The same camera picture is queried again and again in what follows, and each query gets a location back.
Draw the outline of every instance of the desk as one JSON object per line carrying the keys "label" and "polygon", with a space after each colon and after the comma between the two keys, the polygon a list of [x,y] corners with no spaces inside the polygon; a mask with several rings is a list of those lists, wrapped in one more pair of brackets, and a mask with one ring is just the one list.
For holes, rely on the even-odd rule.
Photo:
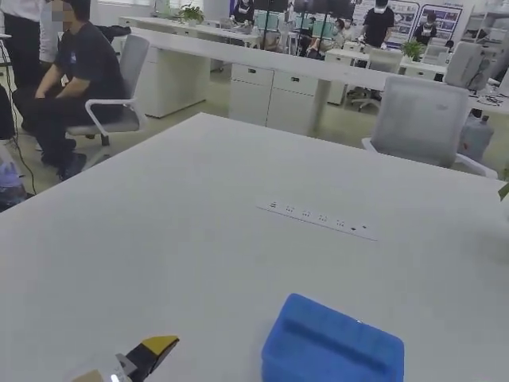
{"label": "desk", "polygon": [[134,18],[134,17],[121,17],[119,23],[122,26],[135,26],[143,29],[155,30],[158,32],[168,32],[169,30],[175,29],[176,31],[182,31],[190,37],[221,37],[232,40],[241,41],[246,47],[254,47],[258,44],[258,34],[244,34],[236,33],[230,30],[221,28],[214,28],[208,25],[197,25],[189,26],[182,24],[178,21],[167,20],[165,18]]}
{"label": "desk", "polygon": [[[354,52],[352,50],[347,49],[331,49],[327,51],[327,54],[333,57],[344,57],[347,60],[369,60],[369,54],[362,52]],[[413,62],[402,60],[401,61],[402,68],[414,68],[417,70],[422,70],[426,72],[435,72],[436,74],[445,74],[447,71],[447,67],[433,64],[426,64],[424,62]]]}
{"label": "desk", "polygon": [[[501,184],[195,116],[0,214],[2,380],[62,381],[170,333],[150,382],[259,382],[297,292],[400,337],[405,380],[505,382]],[[256,208],[271,198],[379,241]]]}
{"label": "desk", "polygon": [[[146,38],[151,45],[147,60],[156,65],[157,70],[148,70],[145,68],[146,65],[144,66],[144,71],[153,74],[150,81],[144,81],[144,74],[142,73],[142,78],[138,82],[137,94],[142,107],[144,104],[147,107],[154,104],[159,105],[157,114],[147,113],[157,117],[162,117],[170,112],[175,112],[193,103],[205,100],[205,90],[208,86],[205,59],[221,60],[232,64],[316,79],[317,86],[314,93],[313,108],[309,113],[309,121],[307,122],[309,132],[319,126],[331,82],[342,82],[361,88],[382,91],[387,77],[399,76],[394,73],[310,60],[304,57],[267,52],[260,49],[247,49],[242,46],[221,44],[148,29],[132,28],[132,33]],[[168,55],[172,56],[171,62],[167,60],[168,57],[165,57]],[[171,73],[171,80],[164,73]],[[504,102],[499,107],[493,107],[478,103],[477,99],[472,99],[471,105],[482,110],[509,115],[509,101]]]}

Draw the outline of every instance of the cable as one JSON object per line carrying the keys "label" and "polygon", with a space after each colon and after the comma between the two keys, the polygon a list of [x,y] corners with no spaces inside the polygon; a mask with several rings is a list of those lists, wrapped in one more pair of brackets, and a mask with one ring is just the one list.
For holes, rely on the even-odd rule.
{"label": "cable", "polygon": [[[2,43],[0,43],[0,50],[2,51],[3,62],[7,63],[7,55],[6,55],[6,51],[5,51],[5,47],[4,47],[3,41],[2,41]],[[30,167],[26,164],[25,159],[23,158],[23,154],[21,152],[21,147],[19,146],[19,143],[17,141],[17,137],[18,137],[18,132],[17,132],[17,115],[16,115],[16,111],[14,110],[14,104],[13,104],[13,88],[12,88],[12,85],[11,85],[11,82],[10,82],[10,70],[9,70],[9,67],[7,67],[7,66],[6,66],[6,79],[7,79],[7,87],[9,89],[10,107],[11,107],[11,111],[12,111],[13,117],[14,117],[14,137],[12,139],[13,139],[13,142],[14,142],[14,146],[16,147],[17,153],[19,154],[19,158],[21,160],[21,163],[23,164],[24,167],[26,167],[26,169],[30,173],[30,177],[32,179],[32,191],[33,191],[33,194],[37,195],[37,191],[35,190],[35,176],[33,175],[32,169],[30,169]]]}

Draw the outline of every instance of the socket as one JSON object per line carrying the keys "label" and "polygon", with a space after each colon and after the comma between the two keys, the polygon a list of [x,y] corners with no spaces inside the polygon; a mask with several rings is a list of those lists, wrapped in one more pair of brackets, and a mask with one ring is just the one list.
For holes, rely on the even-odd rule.
{"label": "socket", "polygon": [[354,224],[351,221],[345,221],[344,219],[327,213],[315,212],[312,209],[297,207],[290,203],[281,203],[278,201],[261,203],[257,205],[257,207],[305,223],[319,225],[321,227],[333,229],[334,231],[347,233],[348,235],[362,237],[367,240],[378,241],[367,224]]}

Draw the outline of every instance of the desk drawer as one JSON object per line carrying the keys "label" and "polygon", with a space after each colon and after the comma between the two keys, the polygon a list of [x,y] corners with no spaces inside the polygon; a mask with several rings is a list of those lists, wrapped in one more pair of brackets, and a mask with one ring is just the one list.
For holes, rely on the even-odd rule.
{"label": "desk drawer", "polygon": [[272,86],[273,77],[273,70],[237,64],[233,64],[231,66],[231,79],[235,81],[242,81],[255,85]]}
{"label": "desk drawer", "polygon": [[273,88],[314,96],[317,92],[318,80],[292,73],[276,72]]}
{"label": "desk drawer", "polygon": [[336,64],[351,65],[352,59],[345,56],[325,56],[325,62],[335,62]]}

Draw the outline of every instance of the blue container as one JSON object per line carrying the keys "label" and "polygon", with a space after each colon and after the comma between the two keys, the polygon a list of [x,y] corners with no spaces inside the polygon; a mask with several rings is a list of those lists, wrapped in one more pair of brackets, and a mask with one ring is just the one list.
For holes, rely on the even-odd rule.
{"label": "blue container", "polygon": [[403,342],[291,294],[262,350],[264,382],[402,382]]}

